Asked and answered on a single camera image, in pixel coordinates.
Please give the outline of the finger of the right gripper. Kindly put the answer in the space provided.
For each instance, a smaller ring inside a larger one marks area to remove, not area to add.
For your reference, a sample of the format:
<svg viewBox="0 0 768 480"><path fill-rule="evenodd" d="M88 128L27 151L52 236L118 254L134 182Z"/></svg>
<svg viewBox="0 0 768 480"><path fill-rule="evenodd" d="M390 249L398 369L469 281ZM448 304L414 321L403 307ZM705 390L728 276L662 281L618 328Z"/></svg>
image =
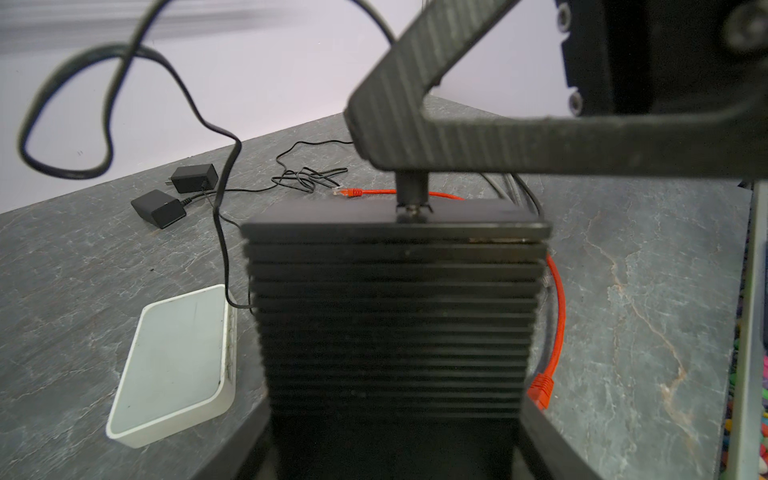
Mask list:
<svg viewBox="0 0 768 480"><path fill-rule="evenodd" d="M521 122L427 118L423 99L508 11L512 1L434 1L351 96L345 116L372 162L519 162Z"/></svg>

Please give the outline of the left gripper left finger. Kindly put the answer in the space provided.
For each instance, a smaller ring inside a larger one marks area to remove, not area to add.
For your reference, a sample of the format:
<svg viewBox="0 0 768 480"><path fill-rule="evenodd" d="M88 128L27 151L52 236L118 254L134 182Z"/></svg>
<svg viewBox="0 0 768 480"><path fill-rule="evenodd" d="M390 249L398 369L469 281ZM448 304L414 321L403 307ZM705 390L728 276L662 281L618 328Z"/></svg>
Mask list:
<svg viewBox="0 0 768 480"><path fill-rule="evenodd" d="M193 479L272 478L271 410L269 400L264 399Z"/></svg>

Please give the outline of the black ribbed network switch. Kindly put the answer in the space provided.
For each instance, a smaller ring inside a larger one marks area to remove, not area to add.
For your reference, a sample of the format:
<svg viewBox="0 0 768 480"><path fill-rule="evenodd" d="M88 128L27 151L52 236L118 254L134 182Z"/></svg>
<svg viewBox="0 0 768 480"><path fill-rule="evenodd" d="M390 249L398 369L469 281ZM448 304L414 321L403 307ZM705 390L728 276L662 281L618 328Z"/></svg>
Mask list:
<svg viewBox="0 0 768 480"><path fill-rule="evenodd" d="M507 479L548 222L281 202L242 228L282 479Z"/></svg>

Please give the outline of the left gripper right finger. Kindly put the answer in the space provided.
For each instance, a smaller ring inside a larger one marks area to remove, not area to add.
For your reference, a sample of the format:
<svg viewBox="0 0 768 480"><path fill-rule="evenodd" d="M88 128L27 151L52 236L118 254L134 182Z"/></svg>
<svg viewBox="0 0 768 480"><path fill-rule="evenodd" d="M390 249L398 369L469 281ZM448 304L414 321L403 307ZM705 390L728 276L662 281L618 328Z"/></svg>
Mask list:
<svg viewBox="0 0 768 480"><path fill-rule="evenodd" d="M518 479L599 479L545 414L526 397L517 441Z"/></svg>

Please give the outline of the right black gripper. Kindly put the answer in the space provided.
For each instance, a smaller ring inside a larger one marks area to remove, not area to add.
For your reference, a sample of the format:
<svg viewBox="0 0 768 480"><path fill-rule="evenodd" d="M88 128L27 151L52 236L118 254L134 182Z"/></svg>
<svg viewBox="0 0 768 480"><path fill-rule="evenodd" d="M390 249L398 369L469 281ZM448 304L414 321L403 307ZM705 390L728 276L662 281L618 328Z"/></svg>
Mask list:
<svg viewBox="0 0 768 480"><path fill-rule="evenodd" d="M764 1L556 7L575 116L712 111L767 82ZM473 121L360 90L359 148L389 171L764 179L767 94L710 113Z"/></svg>

